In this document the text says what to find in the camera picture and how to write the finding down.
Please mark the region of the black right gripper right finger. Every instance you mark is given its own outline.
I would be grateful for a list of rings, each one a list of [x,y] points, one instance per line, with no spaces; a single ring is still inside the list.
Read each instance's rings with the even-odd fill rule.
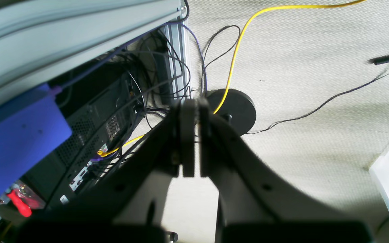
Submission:
[[[199,108],[201,176],[217,187],[225,228],[359,230],[361,223],[302,193],[266,166],[204,98]]]

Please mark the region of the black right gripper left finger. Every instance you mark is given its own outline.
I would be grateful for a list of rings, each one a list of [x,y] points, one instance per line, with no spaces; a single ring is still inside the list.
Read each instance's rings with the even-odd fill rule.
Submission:
[[[97,186],[70,203],[70,233],[165,233],[172,178],[195,174],[196,100],[181,101],[142,145]]]

